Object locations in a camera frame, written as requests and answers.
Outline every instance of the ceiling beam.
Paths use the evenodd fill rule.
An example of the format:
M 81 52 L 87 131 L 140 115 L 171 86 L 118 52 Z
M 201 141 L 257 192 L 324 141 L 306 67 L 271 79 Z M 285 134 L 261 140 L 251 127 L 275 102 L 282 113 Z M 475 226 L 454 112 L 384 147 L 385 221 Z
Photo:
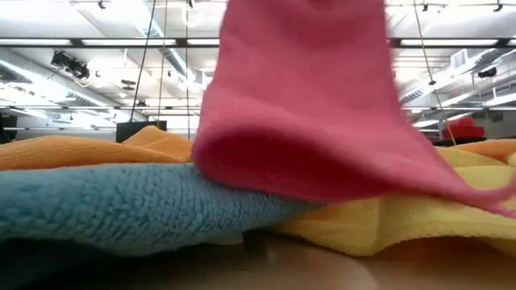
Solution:
M 390 38 L 393 48 L 446 49 L 446 48 L 516 48 L 516 38 Z M 218 48 L 218 38 L 153 38 L 146 44 L 143 38 L 0 38 L 0 48 Z

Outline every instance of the ventilation duct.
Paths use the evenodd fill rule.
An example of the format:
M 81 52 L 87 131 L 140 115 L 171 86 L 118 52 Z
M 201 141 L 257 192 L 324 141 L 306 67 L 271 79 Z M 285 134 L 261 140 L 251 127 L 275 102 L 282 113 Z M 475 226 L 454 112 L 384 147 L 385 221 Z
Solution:
M 8 68 L 4 64 L 0 64 L 0 82 L 4 83 L 19 83 L 19 84 L 32 84 L 32 81 L 16 71 Z
M 157 24 L 156 20 L 152 20 L 151 30 L 148 30 L 148 22 L 151 19 L 152 15 L 152 8 L 148 5 L 147 1 L 145 0 L 131 0 L 131 3 L 134 3 L 132 5 L 141 5 L 144 7 L 146 15 L 148 17 L 144 17 L 142 19 L 148 18 L 148 20 L 140 21 L 139 23 L 136 23 L 136 28 L 138 31 L 145 37 L 152 38 L 152 37 L 164 37 L 164 33 L 161 30 L 160 26 Z M 188 68 L 187 63 L 179 56 L 177 51 L 173 48 L 159 48 L 159 51 L 164 55 L 165 59 L 172 65 L 172 67 L 178 72 L 178 76 L 181 78 L 182 81 L 185 83 L 194 82 L 199 85 L 202 85 L 202 72 L 193 72 L 190 68 Z
M 456 81 L 458 76 L 469 72 L 480 71 L 501 59 L 509 52 L 512 52 L 512 49 L 464 49 L 452 56 L 452 66 L 433 75 L 435 85 L 429 85 L 428 81 L 417 83 L 402 94 L 400 103 L 406 104 L 419 97 L 428 95 L 434 89 L 442 89 Z

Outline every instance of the microfiber cloth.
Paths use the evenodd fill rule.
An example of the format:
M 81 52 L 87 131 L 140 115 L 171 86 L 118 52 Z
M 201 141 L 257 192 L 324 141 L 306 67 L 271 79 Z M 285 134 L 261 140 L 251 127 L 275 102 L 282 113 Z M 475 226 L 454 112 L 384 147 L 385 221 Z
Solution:
M 468 186 L 400 110 L 382 0 L 231 0 L 193 162 L 210 178 L 313 201 L 427 193 L 516 217 Z
M 507 144 L 486 141 L 469 148 L 500 152 L 506 149 L 497 148 L 500 143 Z M 510 182 L 516 167 L 457 149 L 461 147 L 439 148 L 439 153 L 470 186 L 498 189 Z M 516 197 L 503 205 L 516 209 Z M 415 238 L 463 236 L 480 238 L 516 257 L 514 219 L 453 201 L 403 192 L 329 205 L 313 213 L 302 213 L 273 230 L 357 256 L 374 255 L 395 243 Z
M 44 136 L 0 146 L 0 170 L 95 164 L 189 162 L 192 143 L 147 126 L 124 143 L 68 136 Z
M 509 160 L 511 160 L 514 154 L 516 154 L 516 140 L 487 140 L 484 142 L 461 144 L 455 146 L 455 148 L 463 151 L 477 153 L 479 155 L 488 156 L 490 158 L 500 160 L 502 162 L 509 162 Z
M 150 255 L 209 242 L 282 222 L 315 207 L 304 201 L 217 185 L 192 164 L 3 171 L 0 188 L 0 241 L 74 242 L 122 256 Z M 0 246 L 0 250 L 5 248 L 9 247 Z M 33 263 L 31 255 L 24 255 L 24 264 L 52 265 L 56 271 L 72 262 L 89 261 L 80 253 L 78 261 L 70 261 L 70 251 L 75 249 L 63 250 L 68 256 L 57 255 L 52 263 Z M 48 256 L 45 253 L 35 259 Z M 0 268 L 10 269 L 9 265 Z M 37 270 L 27 272 L 48 274 L 48 269 Z M 12 271 L 0 272 L 0 288 L 7 289 L 2 281 L 9 278 L 12 284 L 14 277 Z M 18 282 L 23 282 L 35 277 L 19 278 L 22 281 Z

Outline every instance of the yellow microfiber towel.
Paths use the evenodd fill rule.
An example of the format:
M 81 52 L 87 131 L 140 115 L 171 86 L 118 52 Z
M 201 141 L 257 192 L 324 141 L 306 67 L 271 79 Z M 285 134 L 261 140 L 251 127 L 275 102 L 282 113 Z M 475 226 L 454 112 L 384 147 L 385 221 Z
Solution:
M 189 162 L 192 143 L 147 126 L 124 143 L 44 136 L 0 146 L 0 170 L 43 169 L 113 163 Z
M 502 153 L 508 156 L 516 152 L 516 146 L 510 149 L 509 143 L 512 142 L 488 141 L 475 143 L 476 146 L 436 150 L 473 188 L 498 189 L 506 186 L 516 171 L 501 162 L 506 160 L 501 157 Z M 498 144 L 503 144 L 503 148 L 496 148 Z M 499 158 L 473 153 L 480 151 L 497 152 L 495 156 Z M 504 206 L 516 209 L 516 197 L 506 201 Z M 498 250 L 516 256 L 516 220 L 415 194 L 399 193 L 329 205 L 303 213 L 273 230 L 356 256 L 374 255 L 406 240 L 444 236 L 481 238 Z

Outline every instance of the hanging cable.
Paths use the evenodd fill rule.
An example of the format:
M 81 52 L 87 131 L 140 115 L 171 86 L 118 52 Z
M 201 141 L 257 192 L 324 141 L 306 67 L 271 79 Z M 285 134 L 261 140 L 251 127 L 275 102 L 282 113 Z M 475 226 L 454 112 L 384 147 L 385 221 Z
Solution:
M 164 31 L 163 31 L 163 47 L 164 52 L 166 39 L 167 39 L 167 22 L 169 20 L 169 0 L 164 2 Z M 158 100 L 158 118 L 156 121 L 156 127 L 160 127 L 160 116 L 161 116 L 161 96 L 163 93 L 163 71 L 164 71 L 164 53 L 161 54 L 161 76 L 160 76 L 160 96 Z
M 186 1 L 186 23 L 188 23 L 189 19 L 189 13 L 188 13 L 188 6 L 189 4 L 192 3 L 191 1 Z M 186 32 L 185 32 L 185 37 L 186 39 L 188 39 L 188 30 L 189 30 L 189 27 L 188 25 L 186 25 Z M 185 62 L 186 62 L 186 68 L 188 68 L 188 48 L 185 49 Z M 190 140 L 190 98 L 189 98 L 189 92 L 190 92 L 190 87 L 189 87 L 189 76 L 188 76 L 188 69 L 186 69 L 186 117 L 188 118 L 188 140 Z
M 83 85 L 80 81 L 78 81 L 76 78 L 73 78 L 73 81 L 75 81 L 76 84 L 80 85 L 82 88 L 87 88 L 91 85 L 92 81 L 90 80 L 89 83 L 86 85 Z
M 418 5 L 416 4 L 416 0 L 413 0 L 413 4 L 414 4 L 414 13 L 416 14 L 416 23 L 418 24 L 419 39 L 421 40 L 422 54 L 425 58 L 425 63 L 427 65 L 428 76 L 430 77 L 429 85 L 435 85 L 435 80 L 434 80 L 434 77 L 432 76 L 432 71 L 430 70 L 430 65 L 428 63 L 428 56 L 427 56 L 427 50 L 425 49 L 425 42 L 423 41 L 423 37 L 422 37 L 421 22 L 419 21 Z M 444 126 L 446 127 L 446 130 L 450 134 L 450 138 L 451 138 L 451 141 L 453 142 L 453 146 L 456 146 L 457 143 L 455 141 L 455 137 L 453 137 L 452 129 L 450 129 L 450 124 L 448 123 L 448 120 L 446 119 L 446 114 L 444 113 L 443 105 L 441 104 L 441 99 L 439 98 L 439 95 L 437 94 L 437 90 L 435 90 L 435 88 L 432 88 L 432 92 L 435 95 L 435 98 L 437 99 L 437 103 L 439 104 L 439 109 L 442 112 L 443 119 L 444 119 Z
M 148 24 L 147 39 L 145 40 L 144 56 L 142 57 L 142 64 L 139 67 L 138 82 L 136 83 L 135 99 L 132 102 L 131 118 L 129 119 L 129 122 L 132 122 L 132 117 L 135 113 L 136 100 L 138 99 L 138 92 L 139 92 L 139 82 L 141 81 L 142 73 L 144 72 L 145 57 L 147 56 L 147 49 L 148 49 L 148 40 L 151 37 L 152 22 L 154 21 L 154 12 L 155 11 L 156 11 L 156 0 L 154 0 L 154 2 L 152 4 L 151 20 L 149 21 L 149 24 Z
M 61 70 L 61 68 L 58 68 L 56 69 L 51 75 L 50 77 L 47 77 L 46 81 L 50 80 L 51 78 L 53 78 L 59 71 Z

